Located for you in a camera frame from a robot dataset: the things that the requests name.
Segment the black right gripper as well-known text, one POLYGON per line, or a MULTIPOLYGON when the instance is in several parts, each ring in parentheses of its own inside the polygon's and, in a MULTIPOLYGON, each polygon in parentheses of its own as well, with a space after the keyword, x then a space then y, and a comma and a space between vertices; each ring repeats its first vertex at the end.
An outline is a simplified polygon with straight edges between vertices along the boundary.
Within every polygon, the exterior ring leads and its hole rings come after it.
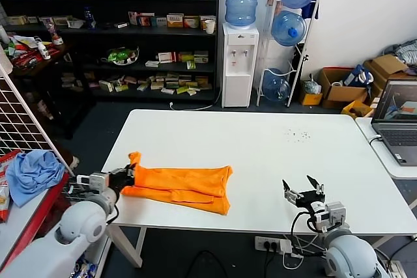
POLYGON ((297 208, 306 209, 310 215, 324 212, 324 184, 318 183, 318 181, 310 175, 307 175, 307 178, 315 190, 303 191, 302 193, 294 191, 289 187, 285 180, 282 180, 284 198, 297 208))

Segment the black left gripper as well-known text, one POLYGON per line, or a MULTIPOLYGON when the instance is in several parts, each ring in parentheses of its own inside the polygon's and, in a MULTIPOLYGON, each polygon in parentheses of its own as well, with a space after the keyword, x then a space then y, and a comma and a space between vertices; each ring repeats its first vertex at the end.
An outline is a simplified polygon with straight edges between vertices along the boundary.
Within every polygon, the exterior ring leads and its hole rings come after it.
POLYGON ((134 169, 135 163, 129 164, 124 168, 119 168, 110 171, 109 174, 109 187, 111 189, 123 189, 126 186, 134 185, 134 169))

